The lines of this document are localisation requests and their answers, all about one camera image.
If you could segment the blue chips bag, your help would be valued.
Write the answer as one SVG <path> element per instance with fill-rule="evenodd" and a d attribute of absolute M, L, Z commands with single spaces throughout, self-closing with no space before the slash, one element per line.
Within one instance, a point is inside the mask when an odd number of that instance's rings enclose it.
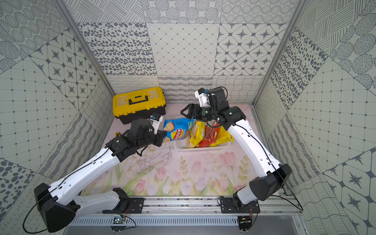
<path fill-rule="evenodd" d="M 176 119 L 166 119 L 163 130 L 166 132 L 163 142 L 172 142 L 184 139 L 194 125 L 194 119 L 186 117 Z"/>

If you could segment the red chips bag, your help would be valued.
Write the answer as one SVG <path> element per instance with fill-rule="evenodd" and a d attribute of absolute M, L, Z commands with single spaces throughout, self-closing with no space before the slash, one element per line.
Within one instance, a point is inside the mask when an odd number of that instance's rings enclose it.
<path fill-rule="evenodd" d="M 203 140 L 198 144 L 199 148 L 209 147 L 213 143 L 218 130 L 221 126 L 216 121 L 210 121 L 205 126 L 205 134 Z"/>

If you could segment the yellow chips bag orange print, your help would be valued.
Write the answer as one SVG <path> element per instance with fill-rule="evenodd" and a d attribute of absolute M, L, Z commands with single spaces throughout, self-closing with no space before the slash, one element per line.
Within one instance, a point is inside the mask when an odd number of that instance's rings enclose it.
<path fill-rule="evenodd" d="M 233 142 L 233 141 L 234 141 L 234 137 L 228 131 L 226 131 L 223 126 L 221 126 L 218 130 L 218 133 L 213 143 L 211 143 L 209 147 L 215 147 L 217 145 L 221 145 L 221 144 L 224 144 L 227 142 Z"/>

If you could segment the yellow Lays chips bag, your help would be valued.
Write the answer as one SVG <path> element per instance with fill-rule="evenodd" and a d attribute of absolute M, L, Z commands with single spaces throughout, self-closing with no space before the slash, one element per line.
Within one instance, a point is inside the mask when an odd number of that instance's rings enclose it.
<path fill-rule="evenodd" d="M 187 148 L 198 148 L 198 144 L 203 140 L 205 134 L 205 124 L 196 121 L 190 130 L 189 142 Z"/>

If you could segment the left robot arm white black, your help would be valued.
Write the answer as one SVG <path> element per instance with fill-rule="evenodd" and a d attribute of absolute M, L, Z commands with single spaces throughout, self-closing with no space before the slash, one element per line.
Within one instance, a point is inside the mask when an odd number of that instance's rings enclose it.
<path fill-rule="evenodd" d="M 122 188 L 92 196 L 79 193 L 107 170 L 132 155 L 142 156 L 149 145 L 160 147 L 166 131 L 159 126 L 163 117 L 152 114 L 150 119 L 137 117 L 130 129 L 116 135 L 93 158 L 64 178 L 34 189 L 35 207 L 40 213 L 46 231 L 58 232 L 74 219 L 95 212 L 123 214 L 130 211 L 131 201 Z"/>

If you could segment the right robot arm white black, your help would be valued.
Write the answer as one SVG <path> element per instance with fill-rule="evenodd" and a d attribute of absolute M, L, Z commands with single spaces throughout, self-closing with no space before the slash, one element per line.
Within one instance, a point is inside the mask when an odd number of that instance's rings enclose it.
<path fill-rule="evenodd" d="M 241 109 L 229 105 L 226 94 L 224 87 L 209 90 L 201 88 L 195 92 L 199 103 L 187 105 L 181 114 L 203 122 L 216 121 L 235 138 L 250 159 L 258 176 L 234 193 L 235 207 L 241 210 L 251 202 L 264 201 L 274 196 L 275 192 L 287 186 L 292 170 L 266 149 Z"/>

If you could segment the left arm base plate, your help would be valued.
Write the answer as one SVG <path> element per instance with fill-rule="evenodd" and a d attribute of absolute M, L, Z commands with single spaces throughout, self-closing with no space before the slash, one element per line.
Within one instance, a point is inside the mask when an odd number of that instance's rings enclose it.
<path fill-rule="evenodd" d="M 145 199 L 144 198 L 130 198 L 122 188 L 113 188 L 112 190 L 117 194 L 119 202 L 112 210 L 103 210 L 103 214 L 126 214 L 131 213 L 142 213 Z"/>

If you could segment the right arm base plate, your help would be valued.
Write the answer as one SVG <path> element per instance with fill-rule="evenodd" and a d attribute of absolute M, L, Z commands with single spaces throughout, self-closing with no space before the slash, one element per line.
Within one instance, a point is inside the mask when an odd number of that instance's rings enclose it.
<path fill-rule="evenodd" d="M 233 197 L 220 196 L 217 198 L 217 203 L 220 206 L 221 213 L 259 213 L 259 204 L 257 201 L 252 201 L 248 204 L 242 204 L 239 200 Z"/>

